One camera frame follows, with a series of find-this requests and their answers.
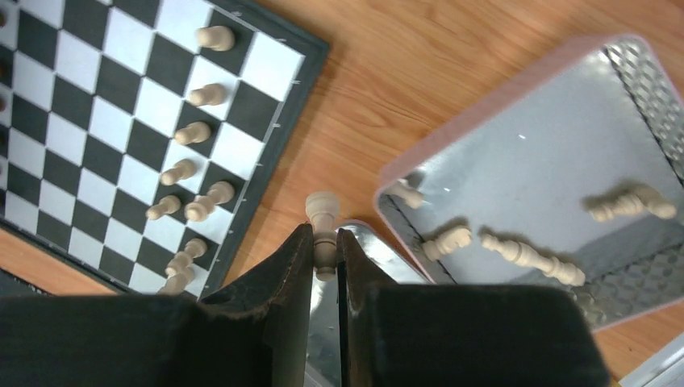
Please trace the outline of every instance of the wooden surface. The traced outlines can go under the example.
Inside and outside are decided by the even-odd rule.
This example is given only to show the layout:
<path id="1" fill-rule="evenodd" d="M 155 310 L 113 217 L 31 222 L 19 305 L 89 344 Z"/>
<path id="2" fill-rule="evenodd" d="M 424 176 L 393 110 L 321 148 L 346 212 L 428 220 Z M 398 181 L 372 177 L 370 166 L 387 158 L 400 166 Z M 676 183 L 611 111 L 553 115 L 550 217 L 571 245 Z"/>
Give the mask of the wooden surface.
<path id="1" fill-rule="evenodd" d="M 306 220 L 304 199 L 316 190 L 335 191 L 344 218 L 392 240 L 371 204 L 378 170 L 570 36 L 640 34 L 684 89 L 682 0 L 257 1 L 332 50 L 227 283 Z M 0 243 L 0 265 L 47 291 L 104 291 L 8 235 Z M 596 337 L 621 377 L 682 331 L 679 304 Z"/>

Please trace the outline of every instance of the black square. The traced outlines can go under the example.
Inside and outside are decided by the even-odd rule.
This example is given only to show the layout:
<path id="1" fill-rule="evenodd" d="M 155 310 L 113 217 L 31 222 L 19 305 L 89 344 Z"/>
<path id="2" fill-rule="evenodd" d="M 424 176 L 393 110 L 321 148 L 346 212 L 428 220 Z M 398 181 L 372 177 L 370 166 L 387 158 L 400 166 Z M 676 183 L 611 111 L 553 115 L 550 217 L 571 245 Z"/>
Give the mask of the black square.
<path id="1" fill-rule="evenodd" d="M 76 200 L 76 205 L 73 208 L 72 225 L 100 242 L 104 242 L 109 218 L 87 204 Z"/>
<path id="2" fill-rule="evenodd" d="M 126 285 L 131 280 L 131 274 L 133 274 L 133 262 L 107 246 L 102 249 L 99 268 Z"/>
<path id="3" fill-rule="evenodd" d="M 55 91 L 52 94 L 52 111 L 70 122 L 88 130 L 93 96 L 60 77 L 55 77 Z"/>
<path id="4" fill-rule="evenodd" d="M 114 208 L 111 210 L 111 217 L 138 231 L 140 234 L 145 230 L 147 218 L 145 212 L 149 206 L 140 202 L 127 193 L 117 189 L 114 199 Z"/>
<path id="5" fill-rule="evenodd" d="M 57 30 L 21 10 L 17 49 L 50 69 L 54 69 Z"/>
<path id="6" fill-rule="evenodd" d="M 48 112 L 15 94 L 12 100 L 12 127 L 45 144 Z"/>
<path id="7" fill-rule="evenodd" d="M 150 27 L 154 27 L 159 0 L 114 0 L 114 6 Z"/>
<path id="8" fill-rule="evenodd" d="M 7 190 L 38 206 L 40 179 L 13 164 L 7 167 Z"/>
<path id="9" fill-rule="evenodd" d="M 193 59 L 191 52 L 156 35 L 147 76 L 174 93 L 183 95 Z"/>
<path id="10" fill-rule="evenodd" d="M 219 127 L 221 126 L 221 122 L 214 116 L 205 112 L 204 110 L 200 110 L 197 107 L 192 106 L 188 102 L 183 102 L 181 115 L 178 118 L 178 128 L 180 129 L 182 127 L 186 127 L 187 125 L 190 125 L 191 123 L 196 123 L 197 121 L 209 125 L 211 135 L 208 139 L 202 141 L 201 143 L 188 144 L 186 146 L 198 153 L 203 154 L 206 157 L 210 157 L 211 149 L 214 147 L 214 143 L 216 142 L 216 136 L 219 133 Z"/>
<path id="11" fill-rule="evenodd" d="M 244 180 L 242 180 L 242 177 L 238 177 L 228 172 L 226 169 L 209 162 L 209 167 L 206 169 L 206 175 L 204 176 L 204 181 L 202 182 L 202 188 L 199 190 L 200 194 L 207 193 L 209 191 L 209 187 L 211 187 L 211 185 L 217 181 L 227 181 L 231 183 L 233 189 L 235 189 L 236 194 L 233 199 L 224 204 L 220 204 L 221 207 L 232 212 L 237 203 L 237 198 L 240 196 L 240 192 L 244 187 Z"/>
<path id="12" fill-rule="evenodd" d="M 62 27 L 84 42 L 102 49 L 109 7 L 93 0 L 66 0 Z"/>
<path id="13" fill-rule="evenodd" d="M 264 140 L 278 101 L 250 85 L 240 82 L 226 121 L 248 135 Z"/>
<path id="14" fill-rule="evenodd" d="M 106 56 L 102 57 L 96 94 L 133 114 L 140 88 L 140 76 Z"/>
<path id="15" fill-rule="evenodd" d="M 228 51 L 214 51 L 210 48 L 203 48 L 200 55 L 206 57 L 208 60 L 223 67 L 229 72 L 240 75 L 240 70 L 244 63 L 244 58 L 247 57 L 249 45 L 252 42 L 254 31 L 220 14 L 216 10 L 211 13 L 209 21 L 210 26 L 225 26 L 231 29 L 235 36 L 235 45 Z"/>
<path id="16" fill-rule="evenodd" d="M 185 224 L 187 222 L 187 219 L 183 212 L 183 209 L 186 208 L 186 204 L 191 203 L 194 200 L 195 194 L 179 186 L 178 184 L 159 184 L 156 187 L 156 196 L 154 197 L 154 202 L 158 203 L 164 196 L 168 195 L 173 195 L 181 201 L 181 209 L 174 212 L 173 214 L 168 214 L 166 216 L 170 216 L 176 219 L 178 222 Z"/>
<path id="17" fill-rule="evenodd" d="M 69 240 L 71 239 L 71 227 L 38 211 L 38 229 L 36 234 L 56 244 L 65 251 L 69 250 Z"/>
<path id="18" fill-rule="evenodd" d="M 161 171 L 169 138 L 138 120 L 133 121 L 126 153 L 147 166 Z"/>
<path id="19" fill-rule="evenodd" d="M 206 252 L 202 254 L 202 256 L 197 257 L 194 260 L 194 263 L 200 268 L 209 270 L 209 268 L 211 267 L 211 261 L 214 260 L 216 252 L 219 250 L 219 245 L 201 236 L 197 232 L 192 231 L 189 228 L 186 228 L 186 232 L 185 234 L 183 234 L 183 239 L 181 239 L 181 246 L 179 248 L 181 250 L 186 248 L 186 243 L 188 243 L 193 238 L 200 238 L 204 241 L 204 243 L 206 243 Z"/>
<path id="20" fill-rule="evenodd" d="M 119 181 L 122 158 L 119 151 L 92 136 L 85 141 L 83 166 L 115 185 Z"/>
<path id="21" fill-rule="evenodd" d="M 164 269 L 166 269 L 166 265 L 169 264 L 169 261 L 172 258 L 173 253 L 143 237 L 143 241 L 140 243 L 140 253 L 138 254 L 136 262 L 149 268 L 160 276 L 166 277 Z"/>
<path id="22" fill-rule="evenodd" d="M 78 183 L 81 181 L 81 168 L 48 149 L 45 151 L 43 179 L 76 196 Z"/>
<path id="23" fill-rule="evenodd" d="M 15 54 L 5 46 L 0 46 L 0 82 L 9 88 L 12 87 L 14 67 Z"/>

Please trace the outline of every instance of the white square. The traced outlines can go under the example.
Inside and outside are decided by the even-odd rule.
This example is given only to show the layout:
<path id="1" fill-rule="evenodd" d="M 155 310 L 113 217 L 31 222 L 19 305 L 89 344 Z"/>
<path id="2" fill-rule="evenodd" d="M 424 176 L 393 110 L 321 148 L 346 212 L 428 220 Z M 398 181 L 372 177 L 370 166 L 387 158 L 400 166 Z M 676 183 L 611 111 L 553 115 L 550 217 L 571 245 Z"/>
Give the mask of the white square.
<path id="1" fill-rule="evenodd" d="M 45 110 L 51 110 L 52 91 L 55 88 L 55 76 L 51 69 L 21 52 L 16 52 L 12 85 L 15 88 L 15 93 L 21 97 Z"/>
<path id="2" fill-rule="evenodd" d="M 166 279 L 142 264 L 133 265 L 133 273 L 128 287 L 143 294 L 156 294 L 162 286 L 166 284 Z"/>
<path id="3" fill-rule="evenodd" d="M 100 71 L 100 53 L 67 31 L 60 31 L 55 71 L 67 81 L 92 94 Z"/>
<path id="4" fill-rule="evenodd" d="M 13 2 L 0 2 L 0 12 L 5 16 L 5 26 L 0 28 L 0 44 L 14 51 L 19 33 L 19 6 Z"/>
<path id="5" fill-rule="evenodd" d="M 86 147 L 86 131 L 55 113 L 48 118 L 48 137 L 45 145 L 51 151 L 76 165 L 83 161 Z"/>
<path id="6" fill-rule="evenodd" d="M 209 168 L 209 160 L 205 156 L 172 140 L 169 144 L 169 148 L 166 149 L 166 157 L 164 158 L 164 164 L 162 165 L 161 170 L 166 171 L 171 169 L 174 164 L 183 159 L 190 159 L 194 163 L 195 168 L 197 168 L 197 172 L 190 178 L 181 180 L 176 184 L 188 189 L 193 194 L 197 194 L 202 186 L 206 169 Z"/>
<path id="7" fill-rule="evenodd" d="M 223 123 L 211 151 L 211 159 L 235 175 L 249 180 L 263 149 L 264 143 L 258 139 Z"/>
<path id="8" fill-rule="evenodd" d="M 111 215 L 116 187 L 109 181 L 83 168 L 78 184 L 78 199 L 104 215 Z"/>
<path id="9" fill-rule="evenodd" d="M 74 204 L 76 204 L 76 198 L 72 194 L 67 193 L 49 181 L 43 180 L 40 182 L 38 207 L 43 212 L 70 225 L 73 219 Z"/>
<path id="10" fill-rule="evenodd" d="M 5 110 L 0 111 L 0 123 L 6 127 L 12 126 L 12 101 L 14 95 L 12 90 L 0 83 L 0 98 L 5 102 Z"/>
<path id="11" fill-rule="evenodd" d="M 114 218 L 109 219 L 105 246 L 135 262 L 143 236 Z"/>
<path id="12" fill-rule="evenodd" d="M 42 178 L 45 166 L 43 144 L 24 135 L 21 131 L 10 129 L 10 144 L 7 149 L 10 162 L 31 175 Z"/>
<path id="13" fill-rule="evenodd" d="M 5 218 L 35 234 L 38 228 L 38 207 L 8 191 L 5 198 Z"/>
<path id="14" fill-rule="evenodd" d="M 206 284 L 206 279 L 209 277 L 209 272 L 203 268 L 200 268 L 196 264 L 190 266 L 194 273 L 194 279 L 186 286 L 186 291 L 194 296 L 199 297 L 204 290 L 204 284 Z"/>
<path id="15" fill-rule="evenodd" d="M 214 212 L 204 222 L 188 221 L 188 227 L 214 242 L 221 244 L 226 238 L 228 229 L 231 227 L 233 214 L 220 206 L 216 206 Z"/>
<path id="16" fill-rule="evenodd" d="M 278 101 L 284 101 L 303 59 L 304 56 L 299 52 L 257 32 L 240 77 Z"/>
<path id="17" fill-rule="evenodd" d="M 159 172 L 129 155 L 123 156 L 118 183 L 122 191 L 151 206 L 158 184 Z"/>
<path id="18" fill-rule="evenodd" d="M 152 30 L 117 8 L 109 13 L 104 52 L 111 59 L 142 75 L 148 65 Z"/>
<path id="19" fill-rule="evenodd" d="M 100 258 L 102 258 L 102 243 L 74 227 L 71 229 L 69 254 L 82 260 L 92 268 L 99 268 Z"/>
<path id="20" fill-rule="evenodd" d="M 65 0 L 20 0 L 22 9 L 55 28 L 62 27 Z"/>
<path id="21" fill-rule="evenodd" d="M 176 131 L 182 103 L 180 95 L 144 78 L 136 102 L 136 118 L 170 138 Z"/>
<path id="22" fill-rule="evenodd" d="M 133 117 L 106 100 L 95 97 L 88 132 L 112 148 L 126 152 Z"/>
<path id="23" fill-rule="evenodd" d="M 178 252 L 186 225 L 170 216 L 148 220 L 143 235 L 172 253 Z"/>
<path id="24" fill-rule="evenodd" d="M 228 115 L 228 109 L 231 107 L 235 97 L 237 81 L 237 77 L 227 70 L 220 68 L 201 56 L 196 56 L 190 70 L 190 79 L 188 80 L 185 96 L 187 98 L 192 90 L 201 89 L 211 83 L 222 85 L 226 89 L 226 101 L 215 106 L 200 106 L 200 109 L 223 121 Z"/>
<path id="25" fill-rule="evenodd" d="M 211 6 L 203 0 L 162 0 L 157 32 L 190 52 L 199 52 L 195 32 L 209 23 Z"/>

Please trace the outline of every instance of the chessboard border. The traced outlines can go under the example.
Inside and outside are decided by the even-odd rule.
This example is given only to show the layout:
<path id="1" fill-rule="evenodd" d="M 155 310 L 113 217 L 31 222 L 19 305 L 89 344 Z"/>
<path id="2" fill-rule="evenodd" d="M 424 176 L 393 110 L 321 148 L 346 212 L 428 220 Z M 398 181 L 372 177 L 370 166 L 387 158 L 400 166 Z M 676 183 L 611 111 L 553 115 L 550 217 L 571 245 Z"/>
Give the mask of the chessboard border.
<path id="1" fill-rule="evenodd" d="M 256 4 L 252 0 L 208 0 L 208 2 L 212 3 L 217 11 L 220 11 L 219 9 L 225 10 L 227 12 L 226 16 L 234 19 L 236 22 L 247 23 L 299 52 L 304 56 L 304 60 L 299 68 L 297 79 L 293 83 L 286 99 L 282 102 L 281 113 L 277 119 L 279 127 L 272 127 L 269 132 L 270 136 L 264 140 L 264 149 L 258 161 L 261 165 L 255 168 L 251 178 L 245 182 L 247 187 L 243 190 L 244 197 L 249 196 L 250 200 L 241 202 L 236 207 L 231 221 L 231 232 L 226 235 L 226 238 L 220 245 L 217 256 L 211 263 L 204 289 L 198 299 L 214 293 L 223 284 L 257 211 L 257 207 L 268 188 L 271 176 L 282 157 L 285 146 L 290 140 L 307 103 L 307 99 L 323 70 L 327 54 L 330 50 L 328 42 L 274 14 L 271 10 Z M 306 74 L 307 76 L 302 79 L 301 74 Z M 277 157 L 272 157 L 267 159 L 266 162 L 262 162 L 264 155 L 269 154 L 275 154 Z M 30 234 L 13 223 L 8 222 L 4 217 L 0 218 L 0 227 L 118 293 L 138 293 L 112 276 L 96 268 L 91 268 L 78 258 L 55 248 L 49 241 L 40 238 L 38 235 Z"/>

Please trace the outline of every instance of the pawn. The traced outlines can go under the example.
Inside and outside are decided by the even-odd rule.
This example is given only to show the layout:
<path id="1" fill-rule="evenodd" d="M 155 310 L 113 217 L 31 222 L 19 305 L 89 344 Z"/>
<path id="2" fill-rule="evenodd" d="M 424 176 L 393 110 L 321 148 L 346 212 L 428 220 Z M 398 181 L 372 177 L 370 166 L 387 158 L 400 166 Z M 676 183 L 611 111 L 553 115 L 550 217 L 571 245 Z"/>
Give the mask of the pawn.
<path id="1" fill-rule="evenodd" d="M 174 185 L 181 180 L 185 180 L 193 176 L 197 172 L 197 167 L 190 159 L 183 159 L 173 165 L 173 168 L 164 171 L 161 174 L 159 181 L 163 185 Z"/>
<path id="2" fill-rule="evenodd" d="M 227 51 L 235 45 L 233 31 L 224 26 L 199 28 L 195 36 L 200 47 L 210 48 L 214 51 Z"/>
<path id="3" fill-rule="evenodd" d="M 423 204 L 423 194 L 402 181 L 396 181 L 393 185 L 390 185 L 390 187 L 385 189 L 384 194 L 400 197 L 407 206 L 413 209 Z"/>
<path id="4" fill-rule="evenodd" d="M 157 294 L 180 294 L 186 289 L 186 286 L 194 280 L 194 272 L 192 268 L 184 268 L 179 273 L 166 279 L 164 286 L 159 289 Z"/>
<path id="5" fill-rule="evenodd" d="M 423 250 L 429 260 L 436 262 L 457 248 L 468 246 L 472 241 L 473 235 L 468 227 L 458 226 L 439 234 L 433 240 L 423 243 Z"/>
<path id="6" fill-rule="evenodd" d="M 181 200 L 173 195 L 164 196 L 159 203 L 151 206 L 145 216 L 150 220 L 157 220 L 165 214 L 173 214 L 181 209 Z"/>
<path id="7" fill-rule="evenodd" d="M 212 83 L 190 92 L 188 102 L 195 106 L 220 105 L 226 100 L 226 89 L 218 83 Z"/>
<path id="8" fill-rule="evenodd" d="M 206 252 L 206 243 L 200 238 L 193 238 L 186 243 L 182 252 L 177 252 L 173 259 L 166 265 L 165 273 L 167 276 L 175 276 L 183 271 L 183 269 L 192 265 L 193 261 L 204 255 Z"/>
<path id="9" fill-rule="evenodd" d="M 217 204 L 228 202 L 234 196 L 235 189 L 226 181 L 214 183 L 206 196 L 197 196 L 194 202 L 186 206 L 186 218 L 193 222 L 204 221 L 214 212 Z"/>
<path id="10" fill-rule="evenodd" d="M 201 143 L 206 141 L 211 135 L 211 130 L 209 125 L 197 121 L 196 123 L 191 123 L 187 127 L 184 127 L 173 135 L 173 138 L 180 145 L 187 145 L 191 143 Z"/>

